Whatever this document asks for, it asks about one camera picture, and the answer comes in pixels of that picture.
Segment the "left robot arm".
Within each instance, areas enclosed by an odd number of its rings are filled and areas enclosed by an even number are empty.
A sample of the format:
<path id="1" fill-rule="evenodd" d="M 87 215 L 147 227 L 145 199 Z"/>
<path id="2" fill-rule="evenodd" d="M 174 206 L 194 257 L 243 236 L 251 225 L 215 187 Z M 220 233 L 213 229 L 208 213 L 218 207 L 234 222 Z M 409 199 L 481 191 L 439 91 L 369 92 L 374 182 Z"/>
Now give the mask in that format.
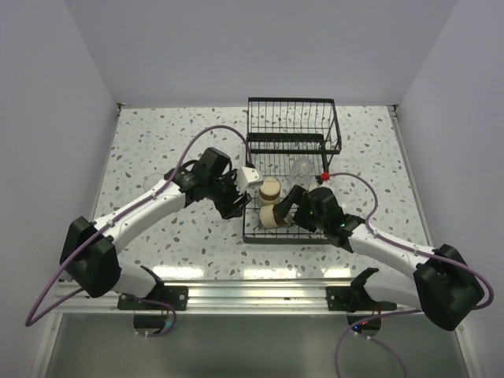
<path id="1" fill-rule="evenodd" d="M 114 291 L 155 309 L 167 298 L 161 278 L 145 266 L 122 265 L 119 253 L 158 221 L 204 199 L 213 202 L 224 220 L 241 217 L 251 200 L 248 191 L 262 183 L 262 174 L 251 163 L 235 168 L 227 154 L 210 147 L 198 160 L 171 169 L 126 206 L 95 220 L 74 220 L 61 267 L 92 298 Z"/>

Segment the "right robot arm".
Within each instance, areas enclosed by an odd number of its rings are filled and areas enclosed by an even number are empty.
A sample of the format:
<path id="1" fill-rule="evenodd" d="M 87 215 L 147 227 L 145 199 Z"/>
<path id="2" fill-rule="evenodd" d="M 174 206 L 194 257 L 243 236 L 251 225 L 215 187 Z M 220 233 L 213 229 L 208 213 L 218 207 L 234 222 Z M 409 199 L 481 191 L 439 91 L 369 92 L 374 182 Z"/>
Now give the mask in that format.
<path id="1" fill-rule="evenodd" d="M 272 208 L 274 217 L 293 215 L 293 222 L 320 231 L 333 246 L 374 259 L 399 273 L 387 276 L 366 269 L 353 281 L 352 303 L 368 309 L 390 302 L 422 312 L 443 330 L 453 331 L 484 297 L 484 289 L 460 253 L 450 245 L 418 246 L 347 213 L 329 187 L 311 191 L 300 186 Z"/>

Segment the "clear glass back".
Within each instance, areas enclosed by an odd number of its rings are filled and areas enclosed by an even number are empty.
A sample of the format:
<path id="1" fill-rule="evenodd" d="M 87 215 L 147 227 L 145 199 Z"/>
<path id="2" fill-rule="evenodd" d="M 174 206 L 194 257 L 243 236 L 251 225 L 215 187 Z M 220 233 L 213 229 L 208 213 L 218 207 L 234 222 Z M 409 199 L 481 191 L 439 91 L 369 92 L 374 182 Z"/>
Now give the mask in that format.
<path id="1" fill-rule="evenodd" d="M 291 165 L 290 178 L 293 184 L 307 188 L 314 175 L 314 163 L 307 157 L 297 157 Z"/>

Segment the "aluminium mounting rail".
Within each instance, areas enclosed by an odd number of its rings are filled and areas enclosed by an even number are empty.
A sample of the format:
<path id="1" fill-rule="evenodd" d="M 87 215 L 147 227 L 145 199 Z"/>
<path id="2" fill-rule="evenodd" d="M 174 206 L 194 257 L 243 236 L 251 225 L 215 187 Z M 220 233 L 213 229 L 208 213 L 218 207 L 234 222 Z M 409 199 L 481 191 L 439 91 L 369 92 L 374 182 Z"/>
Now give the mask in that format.
<path id="1" fill-rule="evenodd" d="M 352 280 L 203 280 L 166 281 L 168 303 L 178 314 L 345 314 Z M 108 292 L 100 298 L 79 293 L 60 304 L 58 313 L 134 313 L 161 315 L 159 305 L 142 304 Z"/>

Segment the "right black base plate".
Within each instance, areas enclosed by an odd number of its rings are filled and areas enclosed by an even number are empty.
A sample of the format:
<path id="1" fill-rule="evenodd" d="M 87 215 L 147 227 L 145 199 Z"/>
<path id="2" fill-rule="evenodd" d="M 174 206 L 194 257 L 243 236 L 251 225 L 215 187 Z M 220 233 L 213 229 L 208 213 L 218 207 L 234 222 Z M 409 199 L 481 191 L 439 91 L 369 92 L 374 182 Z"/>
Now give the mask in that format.
<path id="1" fill-rule="evenodd" d="M 325 288 L 326 303 L 329 311 L 355 313 L 359 311 L 393 311 L 397 305 L 393 302 L 377 302 L 365 292 L 351 286 Z"/>

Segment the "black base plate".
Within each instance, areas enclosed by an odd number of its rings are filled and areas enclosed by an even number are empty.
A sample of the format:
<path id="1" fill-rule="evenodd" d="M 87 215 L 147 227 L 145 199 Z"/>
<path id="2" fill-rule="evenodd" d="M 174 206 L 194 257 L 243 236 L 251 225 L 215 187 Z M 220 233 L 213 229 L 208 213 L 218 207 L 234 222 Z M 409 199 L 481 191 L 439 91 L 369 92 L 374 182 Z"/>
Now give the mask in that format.
<path id="1" fill-rule="evenodd" d="M 365 292 L 351 286 L 325 288 L 326 303 L 329 311 L 355 313 L 359 311 L 393 311 L 397 305 L 393 302 L 377 302 Z"/>
<path id="2" fill-rule="evenodd" d="M 132 295 L 121 295 L 118 299 L 119 310 L 155 311 L 167 310 L 167 305 L 175 311 L 187 309 L 189 299 L 187 286 L 164 286 L 154 289 L 154 293 L 147 298 L 134 298 Z"/>

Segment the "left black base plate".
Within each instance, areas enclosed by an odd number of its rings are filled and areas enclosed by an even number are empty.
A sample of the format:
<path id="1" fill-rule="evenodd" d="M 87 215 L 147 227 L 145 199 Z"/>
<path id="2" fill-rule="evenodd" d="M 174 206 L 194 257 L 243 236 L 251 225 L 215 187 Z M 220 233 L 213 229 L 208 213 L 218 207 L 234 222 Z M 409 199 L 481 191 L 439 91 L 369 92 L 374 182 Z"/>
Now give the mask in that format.
<path id="1" fill-rule="evenodd" d="M 167 305 L 175 311 L 187 309 L 189 299 L 187 286 L 164 286 L 154 289 L 154 293 L 147 298 L 134 298 L 132 295 L 121 295 L 118 299 L 119 310 L 155 311 L 167 310 Z"/>

